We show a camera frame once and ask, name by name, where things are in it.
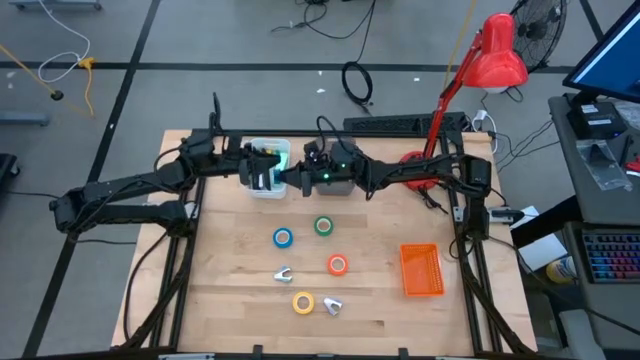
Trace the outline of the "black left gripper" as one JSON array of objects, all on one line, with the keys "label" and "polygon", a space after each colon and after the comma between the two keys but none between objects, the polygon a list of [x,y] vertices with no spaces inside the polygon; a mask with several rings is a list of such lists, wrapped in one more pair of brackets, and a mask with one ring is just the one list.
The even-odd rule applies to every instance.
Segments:
[{"label": "black left gripper", "polygon": [[270,169],[279,163],[279,154],[242,154],[238,167],[241,184],[252,190],[270,190],[277,183],[277,179],[271,177]]}]

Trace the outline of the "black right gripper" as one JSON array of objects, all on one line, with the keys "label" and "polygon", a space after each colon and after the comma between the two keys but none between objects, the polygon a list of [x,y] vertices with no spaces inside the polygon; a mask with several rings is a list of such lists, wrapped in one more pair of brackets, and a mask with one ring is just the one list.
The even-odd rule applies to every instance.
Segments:
[{"label": "black right gripper", "polygon": [[332,147],[328,152],[318,149],[305,151],[303,169],[291,167],[280,172],[280,181],[310,196],[317,185],[353,183],[355,167],[361,160],[358,147]]}]

